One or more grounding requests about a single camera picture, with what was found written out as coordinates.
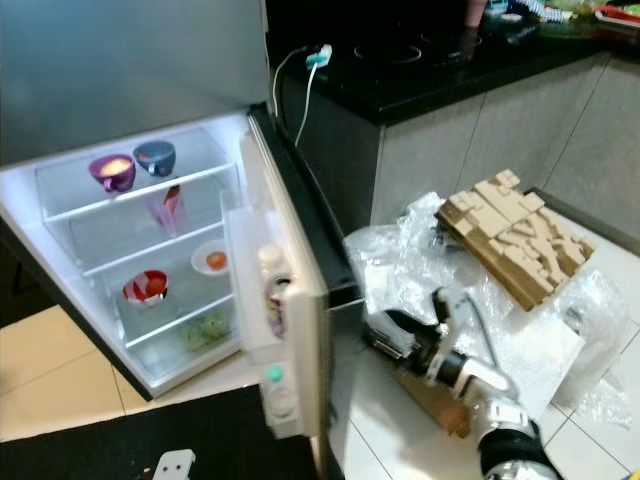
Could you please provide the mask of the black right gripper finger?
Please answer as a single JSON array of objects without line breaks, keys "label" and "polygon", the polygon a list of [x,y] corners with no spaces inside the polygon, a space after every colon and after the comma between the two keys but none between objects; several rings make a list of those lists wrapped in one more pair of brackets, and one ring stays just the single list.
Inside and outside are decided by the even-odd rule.
[{"label": "black right gripper finger", "polygon": [[426,364],[415,335],[362,334],[362,339],[396,369],[407,372],[412,378],[424,378]]},{"label": "black right gripper finger", "polygon": [[383,349],[417,349],[430,344],[433,326],[406,311],[369,315],[369,342]]}]

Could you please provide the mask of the fridge door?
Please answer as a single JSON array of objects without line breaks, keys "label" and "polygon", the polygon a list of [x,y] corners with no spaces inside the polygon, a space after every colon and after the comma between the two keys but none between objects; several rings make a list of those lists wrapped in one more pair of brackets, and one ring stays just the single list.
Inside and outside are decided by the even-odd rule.
[{"label": "fridge door", "polygon": [[[237,195],[225,195],[230,278],[236,289],[239,342],[256,376],[278,364],[294,396],[292,419],[265,424],[278,439],[310,442],[319,480],[342,480],[330,430],[337,419],[333,312],[356,297],[355,275],[343,250],[342,229],[314,174],[264,102],[239,116]],[[288,276],[285,339],[268,325],[265,293],[273,276]]]}]

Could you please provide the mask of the glass fridge shelf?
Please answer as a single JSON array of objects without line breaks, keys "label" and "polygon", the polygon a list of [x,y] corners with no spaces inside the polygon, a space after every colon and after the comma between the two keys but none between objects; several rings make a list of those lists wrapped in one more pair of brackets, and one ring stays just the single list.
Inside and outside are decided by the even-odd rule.
[{"label": "glass fridge shelf", "polygon": [[[127,154],[141,143],[155,140],[172,142],[177,160],[169,177],[151,177],[134,160],[134,186],[124,193],[108,193],[91,177],[88,165],[97,157]],[[137,134],[137,136],[78,148],[67,154],[47,157],[35,165],[35,186],[38,210],[46,219],[63,219],[90,212],[116,201],[132,200],[159,192],[186,180],[195,180],[219,173],[228,165],[223,147],[202,127],[179,128],[177,131]]]},{"label": "glass fridge shelf", "polygon": [[179,210],[179,236],[170,237],[148,211],[147,202],[165,189],[151,195],[132,198],[104,210],[87,212],[65,221],[63,238],[69,255],[84,270],[146,250],[170,239],[193,232],[221,220],[224,188],[218,183],[187,184],[182,187]]},{"label": "glass fridge shelf", "polygon": [[[225,247],[219,233],[219,230],[211,230],[202,236],[137,253],[88,275],[95,293],[113,315],[116,323],[114,337],[122,340],[125,346],[133,346],[141,340],[155,337],[159,330],[164,332],[175,320],[195,314],[229,296],[233,288],[227,274],[204,275],[191,265],[193,253],[205,244]],[[165,296],[152,303],[129,301],[124,296],[125,285],[134,276],[151,270],[168,276]]]}]

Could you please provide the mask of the grey fridge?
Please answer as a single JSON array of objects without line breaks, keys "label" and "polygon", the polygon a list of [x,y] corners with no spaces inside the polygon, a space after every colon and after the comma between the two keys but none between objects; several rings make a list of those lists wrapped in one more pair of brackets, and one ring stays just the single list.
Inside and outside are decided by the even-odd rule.
[{"label": "grey fridge", "polygon": [[[78,148],[137,134],[202,127],[227,155],[219,173],[187,184],[241,189],[241,115],[268,97],[264,0],[17,0],[1,28],[1,244],[72,317],[125,384],[151,401],[236,352],[233,292],[175,320],[164,332],[125,346],[87,276],[137,253],[219,230],[209,227],[84,270],[64,246],[65,221],[46,219],[35,165]],[[221,310],[230,334],[188,352],[180,329]]]}]

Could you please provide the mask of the grey metal rod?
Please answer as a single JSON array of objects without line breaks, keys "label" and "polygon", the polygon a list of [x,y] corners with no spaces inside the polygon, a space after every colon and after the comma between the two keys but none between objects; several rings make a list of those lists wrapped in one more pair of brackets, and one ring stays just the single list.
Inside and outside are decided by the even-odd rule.
[{"label": "grey metal rod", "polygon": [[486,326],[483,317],[472,317],[471,324],[474,324],[477,343],[483,347],[483,353],[481,353],[479,357],[483,358],[489,365],[492,365],[495,370],[502,370],[502,367],[500,367],[500,358],[497,355],[497,351],[495,351],[493,339],[490,337],[488,326]]}]

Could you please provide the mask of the small brown cardboard box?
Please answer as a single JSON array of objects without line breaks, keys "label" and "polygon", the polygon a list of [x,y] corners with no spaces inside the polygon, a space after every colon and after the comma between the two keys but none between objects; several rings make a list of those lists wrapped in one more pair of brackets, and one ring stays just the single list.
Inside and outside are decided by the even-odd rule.
[{"label": "small brown cardboard box", "polygon": [[457,438],[470,435],[470,410],[461,399],[452,396],[451,389],[442,385],[428,385],[421,378],[399,369],[393,369],[390,374],[410,393],[413,401],[438,422],[440,428]]}]

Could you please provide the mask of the clear plastic wrap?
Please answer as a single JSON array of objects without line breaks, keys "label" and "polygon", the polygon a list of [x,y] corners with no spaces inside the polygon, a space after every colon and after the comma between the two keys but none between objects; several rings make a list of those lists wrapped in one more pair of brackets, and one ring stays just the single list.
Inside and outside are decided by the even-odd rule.
[{"label": "clear plastic wrap", "polygon": [[[349,261],[366,294],[369,314],[399,310],[434,324],[435,289],[484,300],[515,298],[435,218],[444,200],[434,192],[417,198],[392,224],[372,225],[346,237]],[[599,256],[572,276],[547,305],[584,340],[579,357],[550,404],[585,413],[591,420],[630,429],[639,416],[625,396],[614,361],[640,325],[628,311],[623,292],[599,268]]]}]

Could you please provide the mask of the white paper sheet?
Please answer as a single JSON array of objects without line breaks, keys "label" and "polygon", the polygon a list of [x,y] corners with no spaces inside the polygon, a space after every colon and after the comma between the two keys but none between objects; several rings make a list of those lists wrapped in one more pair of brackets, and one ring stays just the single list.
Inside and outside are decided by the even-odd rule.
[{"label": "white paper sheet", "polygon": [[[488,326],[500,358],[500,371],[516,385],[521,406],[538,419],[567,378],[584,340],[564,324],[561,314],[547,305],[525,312],[504,300],[474,297],[472,302],[477,316],[483,317]],[[460,348],[479,357],[483,347],[477,343],[475,334],[474,324],[468,324]]]}]

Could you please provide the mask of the green capped water bottle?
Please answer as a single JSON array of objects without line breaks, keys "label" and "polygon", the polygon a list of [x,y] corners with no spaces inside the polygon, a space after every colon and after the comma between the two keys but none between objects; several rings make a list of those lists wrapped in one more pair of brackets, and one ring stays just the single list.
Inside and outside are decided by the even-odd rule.
[{"label": "green capped water bottle", "polygon": [[271,422],[284,422],[292,419],[294,396],[291,384],[285,378],[285,369],[278,364],[268,365],[262,370],[262,407]]}]

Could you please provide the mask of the purple drink can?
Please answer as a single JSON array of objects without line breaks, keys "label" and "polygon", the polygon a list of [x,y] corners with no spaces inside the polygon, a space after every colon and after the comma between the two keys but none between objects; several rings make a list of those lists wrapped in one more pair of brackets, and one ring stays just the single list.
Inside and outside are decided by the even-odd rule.
[{"label": "purple drink can", "polygon": [[268,325],[276,339],[284,340],[287,334],[285,324],[284,296],[291,279],[288,276],[273,276],[268,282],[265,293],[266,311],[268,311]]}]

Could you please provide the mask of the green vegetables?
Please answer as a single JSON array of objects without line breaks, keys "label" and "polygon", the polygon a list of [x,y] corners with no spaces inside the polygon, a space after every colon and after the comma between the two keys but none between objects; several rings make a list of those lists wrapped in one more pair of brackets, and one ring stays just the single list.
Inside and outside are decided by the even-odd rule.
[{"label": "green vegetables", "polygon": [[207,311],[204,316],[193,317],[180,329],[180,340],[188,352],[200,352],[219,346],[229,337],[230,324],[223,311]]}]

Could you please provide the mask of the white plate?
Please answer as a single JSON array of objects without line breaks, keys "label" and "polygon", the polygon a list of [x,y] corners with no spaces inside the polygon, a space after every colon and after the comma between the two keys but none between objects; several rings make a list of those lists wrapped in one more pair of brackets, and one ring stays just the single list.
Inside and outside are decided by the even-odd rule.
[{"label": "white plate", "polygon": [[[207,253],[212,251],[221,251],[224,252],[228,257],[227,268],[220,271],[212,271],[205,265],[205,256]],[[210,241],[206,241],[193,251],[191,257],[189,257],[189,264],[191,264],[192,269],[195,269],[197,273],[205,276],[220,276],[225,275],[229,271],[229,255],[228,255],[228,247],[227,242],[224,239],[210,239]]]}]

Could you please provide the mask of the black kitchen countertop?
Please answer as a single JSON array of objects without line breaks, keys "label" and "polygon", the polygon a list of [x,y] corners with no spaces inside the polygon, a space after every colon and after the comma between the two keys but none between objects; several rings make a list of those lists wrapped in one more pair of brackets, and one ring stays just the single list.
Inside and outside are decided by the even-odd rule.
[{"label": "black kitchen countertop", "polygon": [[[317,70],[310,111],[337,102],[396,124],[598,52],[640,60],[640,29],[599,22],[607,0],[488,0],[463,26],[465,0],[265,0],[271,64],[298,47],[333,46]],[[307,52],[283,69],[285,124],[298,125]]]}]

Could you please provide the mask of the red bowl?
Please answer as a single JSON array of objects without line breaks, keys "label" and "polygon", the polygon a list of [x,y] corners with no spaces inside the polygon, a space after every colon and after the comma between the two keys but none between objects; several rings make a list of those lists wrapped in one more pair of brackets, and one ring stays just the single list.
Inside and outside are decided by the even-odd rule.
[{"label": "red bowl", "polygon": [[161,270],[146,270],[133,275],[122,287],[122,297],[129,305],[148,307],[165,300],[168,294],[168,274]]}]

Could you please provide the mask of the grey kitchen cabinets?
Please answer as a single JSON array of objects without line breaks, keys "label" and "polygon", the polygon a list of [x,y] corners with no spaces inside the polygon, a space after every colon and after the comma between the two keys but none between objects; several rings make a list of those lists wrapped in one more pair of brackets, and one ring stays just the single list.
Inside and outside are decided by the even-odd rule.
[{"label": "grey kitchen cabinets", "polygon": [[282,110],[346,232],[396,220],[425,193],[448,195],[512,170],[573,206],[593,202],[620,141],[640,160],[640,59],[599,52],[493,90],[380,122],[285,79]]}]

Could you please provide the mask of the pink drink bottle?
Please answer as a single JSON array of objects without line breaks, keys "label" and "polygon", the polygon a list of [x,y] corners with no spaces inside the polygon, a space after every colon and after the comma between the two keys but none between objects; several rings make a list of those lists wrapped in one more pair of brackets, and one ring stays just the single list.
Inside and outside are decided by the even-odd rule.
[{"label": "pink drink bottle", "polygon": [[179,236],[180,191],[180,186],[169,187],[163,195],[155,195],[147,202],[148,211],[170,237]]}]

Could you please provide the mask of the black floor mat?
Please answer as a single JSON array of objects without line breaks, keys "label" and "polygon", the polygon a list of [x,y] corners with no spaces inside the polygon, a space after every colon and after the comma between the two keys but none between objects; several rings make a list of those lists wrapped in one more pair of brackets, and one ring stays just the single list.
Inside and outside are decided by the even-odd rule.
[{"label": "black floor mat", "polygon": [[276,439],[255,387],[4,442],[0,480],[160,480],[170,451],[195,456],[188,480],[319,480],[310,442]]}]

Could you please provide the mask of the pink cup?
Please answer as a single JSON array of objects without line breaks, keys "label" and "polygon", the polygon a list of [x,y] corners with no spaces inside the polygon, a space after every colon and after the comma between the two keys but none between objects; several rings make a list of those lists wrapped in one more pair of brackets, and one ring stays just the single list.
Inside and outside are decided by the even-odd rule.
[{"label": "pink cup", "polygon": [[463,10],[463,26],[468,29],[476,29],[483,22],[488,0],[465,0]]}]

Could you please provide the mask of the red tray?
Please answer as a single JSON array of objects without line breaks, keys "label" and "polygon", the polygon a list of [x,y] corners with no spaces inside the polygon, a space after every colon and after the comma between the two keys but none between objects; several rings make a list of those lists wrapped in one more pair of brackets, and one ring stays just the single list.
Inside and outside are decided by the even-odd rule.
[{"label": "red tray", "polygon": [[595,6],[599,22],[640,29],[640,0],[607,0]]}]

